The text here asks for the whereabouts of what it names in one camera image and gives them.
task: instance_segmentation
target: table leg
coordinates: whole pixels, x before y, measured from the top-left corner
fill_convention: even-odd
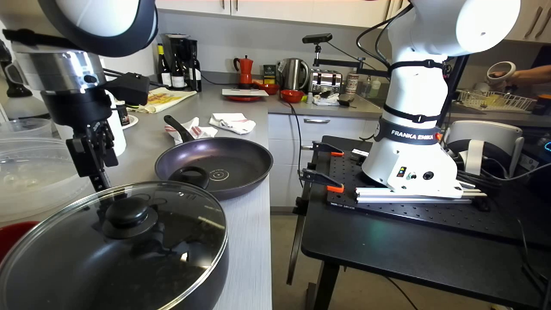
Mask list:
[[[312,310],[328,310],[330,308],[333,289],[338,281],[338,274],[340,274],[338,263],[331,263],[331,262],[323,263],[318,287],[314,291],[312,291],[312,287],[309,287],[309,291],[314,293],[314,306],[309,306],[309,308],[312,308]]]

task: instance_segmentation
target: black table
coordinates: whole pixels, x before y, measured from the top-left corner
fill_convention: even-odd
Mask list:
[[[343,150],[361,144],[361,141],[333,136],[324,136],[323,143]],[[319,172],[328,172],[330,155],[318,153],[314,163]],[[531,206],[528,210],[547,206],[524,189],[509,189],[500,194],[510,194],[502,196],[500,201],[512,203],[517,212],[528,205]],[[551,224],[551,215],[531,225],[547,222]],[[545,294],[522,270],[522,250],[522,243],[516,241],[331,206],[326,201],[324,186],[312,186],[309,193],[302,251],[323,260],[314,293],[316,310],[330,306],[340,267],[376,272],[516,308],[541,308]],[[529,258],[540,272],[551,274],[550,248],[529,246]]]

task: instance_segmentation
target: black pot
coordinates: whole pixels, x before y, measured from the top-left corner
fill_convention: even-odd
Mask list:
[[[30,231],[0,265],[0,308],[214,308],[226,274],[219,201],[192,184],[140,182]]]

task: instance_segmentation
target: black frying pan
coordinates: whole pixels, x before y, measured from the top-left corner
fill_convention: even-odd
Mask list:
[[[240,138],[194,139],[175,117],[166,115],[166,122],[185,143],[157,158],[156,174],[163,181],[195,182],[225,200],[252,191],[273,169],[273,153],[262,144]]]

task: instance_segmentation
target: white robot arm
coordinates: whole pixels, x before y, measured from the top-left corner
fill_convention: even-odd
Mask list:
[[[156,0],[2,0],[0,19],[20,76],[42,93],[58,124],[73,127],[68,148],[80,175],[95,189],[107,188],[104,167],[118,165],[107,91],[145,103],[149,79],[125,74],[107,81],[99,55],[147,48],[157,36]]]
[[[390,26],[392,86],[362,170],[390,193],[460,198],[457,163],[436,139],[448,95],[442,64],[498,45],[514,27],[521,0],[412,0],[412,5]]]

